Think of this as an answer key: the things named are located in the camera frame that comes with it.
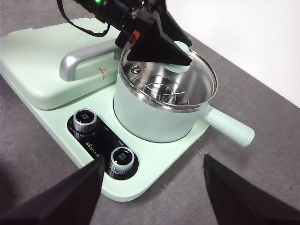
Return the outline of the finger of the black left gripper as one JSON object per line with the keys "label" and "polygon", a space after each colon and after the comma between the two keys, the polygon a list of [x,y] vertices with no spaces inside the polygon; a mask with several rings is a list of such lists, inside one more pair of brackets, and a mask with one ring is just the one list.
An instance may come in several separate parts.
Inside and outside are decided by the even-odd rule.
{"label": "finger of the black left gripper", "polygon": [[189,66],[191,58],[181,50],[162,28],[159,20],[141,23],[133,30],[128,61],[167,63]]}
{"label": "finger of the black left gripper", "polygon": [[165,0],[153,0],[152,11],[157,11],[159,13],[162,29],[172,41],[181,41],[186,45],[191,45],[191,40],[186,35],[185,31],[178,25],[167,10]]}

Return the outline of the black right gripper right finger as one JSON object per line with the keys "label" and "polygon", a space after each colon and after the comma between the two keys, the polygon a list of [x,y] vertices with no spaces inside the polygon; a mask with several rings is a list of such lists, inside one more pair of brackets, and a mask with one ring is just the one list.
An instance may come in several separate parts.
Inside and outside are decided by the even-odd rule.
{"label": "black right gripper right finger", "polygon": [[300,212],[206,154],[207,193],[220,225],[298,225]]}

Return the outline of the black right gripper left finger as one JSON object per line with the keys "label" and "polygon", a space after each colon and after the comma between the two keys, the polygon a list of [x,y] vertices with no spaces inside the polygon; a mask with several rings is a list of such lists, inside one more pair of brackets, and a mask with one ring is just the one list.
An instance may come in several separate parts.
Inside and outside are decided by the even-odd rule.
{"label": "black right gripper left finger", "polygon": [[1,215],[2,225],[88,225],[105,171],[98,157],[60,183]]}

